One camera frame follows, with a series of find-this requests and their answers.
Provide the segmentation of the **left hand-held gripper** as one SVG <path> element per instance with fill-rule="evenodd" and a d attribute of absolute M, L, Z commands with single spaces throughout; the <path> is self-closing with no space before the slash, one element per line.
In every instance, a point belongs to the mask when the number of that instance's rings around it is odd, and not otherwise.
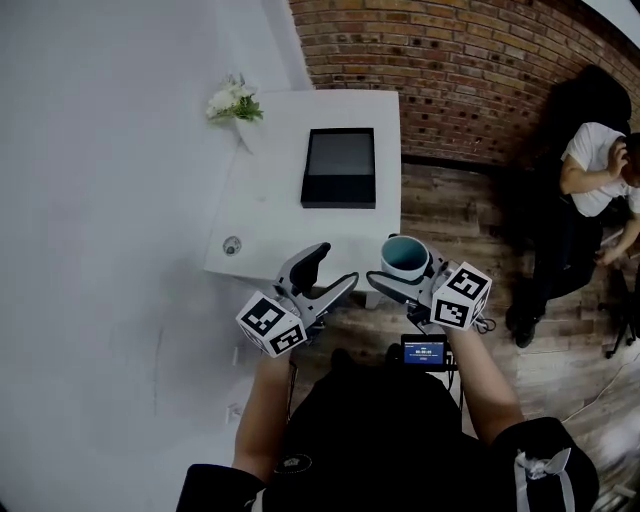
<path fill-rule="evenodd" d="M 280 357 L 301 344 L 312 344 L 324 329 L 326 313 L 355 289 L 357 272 L 324 290 L 314 287 L 330 249 L 330 243 L 322 242 L 288 259 L 269 288 L 257 290 L 236 315 L 244 335 L 263 353 Z"/>

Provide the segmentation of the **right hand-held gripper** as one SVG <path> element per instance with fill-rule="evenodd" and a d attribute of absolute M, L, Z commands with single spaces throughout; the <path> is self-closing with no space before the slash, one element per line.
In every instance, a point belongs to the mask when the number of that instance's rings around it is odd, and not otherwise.
<path fill-rule="evenodd" d="M 467 262 L 444 263 L 437 249 L 428 251 L 427 274 L 434 276 L 426 290 L 423 276 L 409 281 L 383 271 L 369 271 L 366 279 L 386 297 L 400 304 L 416 304 L 408 307 L 407 317 L 423 333 L 429 324 L 467 331 L 481 317 L 492 279 Z"/>

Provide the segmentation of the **white cup with teal inside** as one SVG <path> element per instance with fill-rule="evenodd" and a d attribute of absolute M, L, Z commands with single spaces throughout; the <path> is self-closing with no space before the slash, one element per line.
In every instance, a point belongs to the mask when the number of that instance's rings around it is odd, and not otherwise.
<path fill-rule="evenodd" d="M 420 278 L 430 262 L 431 253 L 426 245 L 410 236 L 391 236 L 381 247 L 381 270 L 400 279 Z"/>

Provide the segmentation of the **black box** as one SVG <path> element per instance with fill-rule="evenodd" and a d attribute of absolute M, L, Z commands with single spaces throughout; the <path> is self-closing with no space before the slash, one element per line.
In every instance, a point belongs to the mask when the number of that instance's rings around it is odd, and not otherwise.
<path fill-rule="evenodd" d="M 324 128 L 309 133 L 301 205 L 316 209 L 376 206 L 372 128 Z"/>

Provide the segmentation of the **person's right forearm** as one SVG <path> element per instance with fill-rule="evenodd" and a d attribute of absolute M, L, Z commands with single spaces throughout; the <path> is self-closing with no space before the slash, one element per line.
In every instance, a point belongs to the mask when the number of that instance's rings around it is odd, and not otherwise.
<path fill-rule="evenodd" d="M 525 421 L 519 399 L 477 332 L 446 328 L 445 333 L 474 430 L 490 445 L 504 430 Z"/>

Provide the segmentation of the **person's left forearm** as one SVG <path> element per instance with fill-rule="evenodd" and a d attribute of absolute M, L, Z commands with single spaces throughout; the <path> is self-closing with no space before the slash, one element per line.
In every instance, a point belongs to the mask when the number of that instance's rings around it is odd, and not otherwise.
<path fill-rule="evenodd" d="M 235 438 L 232 467 L 267 483 L 279 461 L 290 388 L 290 353 L 263 356 Z"/>

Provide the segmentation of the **small black monitor screen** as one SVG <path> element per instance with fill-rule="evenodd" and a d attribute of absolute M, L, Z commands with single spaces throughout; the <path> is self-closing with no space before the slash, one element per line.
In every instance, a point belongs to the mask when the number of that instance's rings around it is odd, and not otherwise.
<path fill-rule="evenodd" d="M 402 362 L 429 371 L 442 371 L 448 360 L 448 341 L 444 334 L 403 334 Z"/>

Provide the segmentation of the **white table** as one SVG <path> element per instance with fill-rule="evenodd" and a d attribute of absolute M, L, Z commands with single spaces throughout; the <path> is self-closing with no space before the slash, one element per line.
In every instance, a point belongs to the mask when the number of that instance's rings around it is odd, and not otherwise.
<path fill-rule="evenodd" d="M 261 101 L 259 150 L 239 150 L 214 218 L 204 267 L 247 279 L 273 279 L 281 265 L 303 249 L 331 244 L 317 286 L 345 274 L 361 275 L 357 291 L 373 309 L 381 295 L 364 275 L 380 266 L 388 235 L 400 230 L 401 141 L 399 96 L 379 90 L 318 90 L 267 93 Z M 324 128 L 372 128 L 375 139 L 376 206 L 316 209 L 301 205 L 309 133 Z M 237 236 L 232 257 L 223 242 Z"/>

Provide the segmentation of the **person's black shirt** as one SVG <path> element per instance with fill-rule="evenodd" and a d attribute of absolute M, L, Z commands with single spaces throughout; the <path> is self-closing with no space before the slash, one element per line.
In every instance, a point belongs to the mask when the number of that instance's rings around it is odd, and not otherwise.
<path fill-rule="evenodd" d="M 591 512 L 596 469 L 558 420 L 511 426 L 488 445 L 463 432 L 439 379 L 339 352 L 288 422 L 267 483 L 195 464 L 176 512 L 517 512 L 518 452 L 551 459 L 566 448 L 576 512 Z M 565 512 L 557 476 L 527 492 L 530 512 Z"/>

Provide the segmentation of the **white vase with flowers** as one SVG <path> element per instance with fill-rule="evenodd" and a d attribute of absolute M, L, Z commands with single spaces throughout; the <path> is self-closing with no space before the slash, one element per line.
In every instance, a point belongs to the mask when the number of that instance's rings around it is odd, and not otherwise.
<path fill-rule="evenodd" d="M 256 99 L 256 89 L 242 75 L 227 75 L 208 100 L 205 116 L 209 123 L 233 127 L 246 150 L 259 150 L 264 112 Z"/>

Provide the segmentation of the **black tripod stand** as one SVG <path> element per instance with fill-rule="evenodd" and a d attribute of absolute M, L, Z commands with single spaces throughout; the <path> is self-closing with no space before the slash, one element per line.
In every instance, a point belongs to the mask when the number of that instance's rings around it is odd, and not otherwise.
<path fill-rule="evenodd" d="M 614 301 L 601 302 L 597 306 L 597 310 L 606 311 L 618 327 L 613 347 L 604 352 L 606 359 L 611 359 L 616 354 L 622 341 L 630 347 L 640 334 L 640 267 L 632 287 L 628 286 L 621 269 L 613 269 L 610 272 L 609 284 Z"/>

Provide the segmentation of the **white fabric bow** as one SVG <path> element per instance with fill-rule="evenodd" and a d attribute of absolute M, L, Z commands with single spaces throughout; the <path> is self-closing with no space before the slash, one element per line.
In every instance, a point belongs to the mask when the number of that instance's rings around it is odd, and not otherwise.
<path fill-rule="evenodd" d="M 570 448 L 559 451 L 551 459 L 529 459 L 525 452 L 518 452 L 514 459 L 517 512 L 530 512 L 527 492 L 528 482 L 548 476 L 557 476 L 559 478 L 565 512 L 576 512 L 573 486 L 566 471 L 570 455 Z"/>

